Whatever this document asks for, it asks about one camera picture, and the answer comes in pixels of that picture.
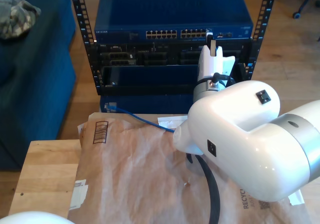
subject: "network switch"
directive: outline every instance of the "network switch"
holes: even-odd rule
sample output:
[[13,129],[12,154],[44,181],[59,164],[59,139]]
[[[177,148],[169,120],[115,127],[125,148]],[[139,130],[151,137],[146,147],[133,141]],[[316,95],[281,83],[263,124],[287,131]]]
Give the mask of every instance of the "network switch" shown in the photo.
[[249,39],[253,23],[244,0],[100,0],[99,44]]

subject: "recycled paper bag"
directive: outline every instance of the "recycled paper bag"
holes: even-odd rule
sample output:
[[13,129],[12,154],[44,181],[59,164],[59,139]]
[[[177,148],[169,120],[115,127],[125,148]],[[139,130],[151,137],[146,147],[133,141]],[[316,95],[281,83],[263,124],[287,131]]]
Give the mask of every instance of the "recycled paper bag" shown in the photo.
[[[191,164],[177,151],[170,132],[131,117],[106,116],[95,113],[86,125],[76,180],[85,179],[89,188],[68,219],[76,224],[208,223],[209,188],[197,159],[192,156]],[[219,223],[310,223],[305,204],[291,206],[288,198],[258,201],[203,159],[218,185]]]

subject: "chair wheel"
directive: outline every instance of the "chair wheel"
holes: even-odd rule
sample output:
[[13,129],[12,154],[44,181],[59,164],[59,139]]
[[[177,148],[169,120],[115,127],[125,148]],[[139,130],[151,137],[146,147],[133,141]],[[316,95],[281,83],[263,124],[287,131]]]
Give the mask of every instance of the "chair wheel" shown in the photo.
[[296,19],[299,19],[300,18],[300,13],[299,12],[295,12],[293,14],[293,18],[296,20]]

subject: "wooden floor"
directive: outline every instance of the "wooden floor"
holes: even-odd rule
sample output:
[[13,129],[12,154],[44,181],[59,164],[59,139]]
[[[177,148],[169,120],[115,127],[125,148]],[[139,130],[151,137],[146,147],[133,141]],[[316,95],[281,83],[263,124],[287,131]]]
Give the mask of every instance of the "wooden floor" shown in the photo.
[[[301,19],[292,19],[303,0],[276,0],[263,41],[254,80],[261,80],[276,89],[281,99],[281,113],[312,100],[320,99],[320,9],[311,0]],[[92,29],[99,0],[85,0]],[[262,0],[245,0],[256,23]],[[76,71],[74,87],[60,139],[77,139],[77,126],[99,109],[86,52],[77,26],[70,48]],[[0,172],[0,218],[6,216],[18,181],[19,173]]]

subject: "blue couch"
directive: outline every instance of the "blue couch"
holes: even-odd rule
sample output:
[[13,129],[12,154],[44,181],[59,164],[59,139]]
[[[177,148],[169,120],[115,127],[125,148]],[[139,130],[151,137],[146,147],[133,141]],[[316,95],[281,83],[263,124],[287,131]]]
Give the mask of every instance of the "blue couch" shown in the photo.
[[0,41],[0,170],[21,169],[31,141],[57,137],[76,80],[71,0],[26,1],[42,11],[36,24]]

